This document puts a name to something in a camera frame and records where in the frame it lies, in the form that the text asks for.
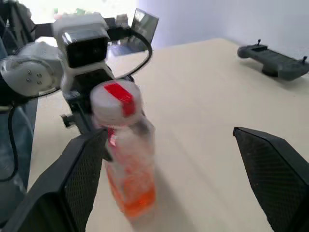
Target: laptop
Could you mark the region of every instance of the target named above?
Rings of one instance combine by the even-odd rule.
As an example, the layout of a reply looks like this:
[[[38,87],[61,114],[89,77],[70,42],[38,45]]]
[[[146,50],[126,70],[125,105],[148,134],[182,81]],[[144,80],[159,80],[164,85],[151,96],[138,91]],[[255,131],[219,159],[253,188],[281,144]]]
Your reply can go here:
[[[144,36],[149,43],[152,42],[156,26],[158,25],[159,18],[152,16],[145,11],[136,8],[134,19],[132,22],[131,28]],[[126,44],[122,45],[112,45],[109,47],[109,50],[112,52],[114,56],[123,56],[131,53],[143,52],[147,48],[135,36],[132,36],[128,39]]]

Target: orange liquid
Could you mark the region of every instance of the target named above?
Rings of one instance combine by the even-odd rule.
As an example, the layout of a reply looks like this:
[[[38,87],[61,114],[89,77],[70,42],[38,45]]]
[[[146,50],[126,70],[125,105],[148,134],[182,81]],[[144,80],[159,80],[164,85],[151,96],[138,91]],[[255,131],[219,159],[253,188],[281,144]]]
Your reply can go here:
[[[112,194],[120,208],[120,210],[127,217],[138,217],[142,215],[147,209],[151,208],[155,203],[155,184],[150,174],[144,175],[148,178],[147,182],[150,182],[146,191],[142,191],[138,188],[138,183],[133,178],[128,178],[123,182],[124,195],[127,200],[124,201],[122,195],[119,193],[116,185],[114,184],[111,176],[111,172],[107,169],[108,179],[111,186]]]

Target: white bottle cap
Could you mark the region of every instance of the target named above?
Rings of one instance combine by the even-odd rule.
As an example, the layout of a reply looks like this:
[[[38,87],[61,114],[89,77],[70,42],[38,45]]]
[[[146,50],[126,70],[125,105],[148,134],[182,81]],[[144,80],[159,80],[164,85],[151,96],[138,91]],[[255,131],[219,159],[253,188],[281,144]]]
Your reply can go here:
[[[112,80],[93,88],[92,111],[100,126],[119,127],[137,122],[142,116],[142,99],[136,84]]]

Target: laptop screen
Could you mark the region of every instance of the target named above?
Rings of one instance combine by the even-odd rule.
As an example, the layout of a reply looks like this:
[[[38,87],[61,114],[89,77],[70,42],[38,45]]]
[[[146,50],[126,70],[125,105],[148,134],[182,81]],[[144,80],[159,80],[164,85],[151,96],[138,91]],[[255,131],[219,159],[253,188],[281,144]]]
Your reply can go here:
[[[148,42],[151,43],[153,40],[155,29],[158,24],[159,19],[157,17],[154,17],[145,11],[142,11],[141,9],[137,8],[134,14],[134,19],[132,22],[131,28],[144,36]],[[137,47],[144,48],[145,45],[136,37],[132,37],[129,41],[130,43],[133,43]]]

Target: red label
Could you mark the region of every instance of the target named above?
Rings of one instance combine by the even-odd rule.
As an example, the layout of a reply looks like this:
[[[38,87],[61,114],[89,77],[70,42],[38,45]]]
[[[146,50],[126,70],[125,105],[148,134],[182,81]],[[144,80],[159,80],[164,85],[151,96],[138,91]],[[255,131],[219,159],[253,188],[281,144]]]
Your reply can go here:
[[[129,117],[135,113],[135,103],[131,93],[122,88],[118,83],[105,85],[104,88],[121,102],[124,117]]]

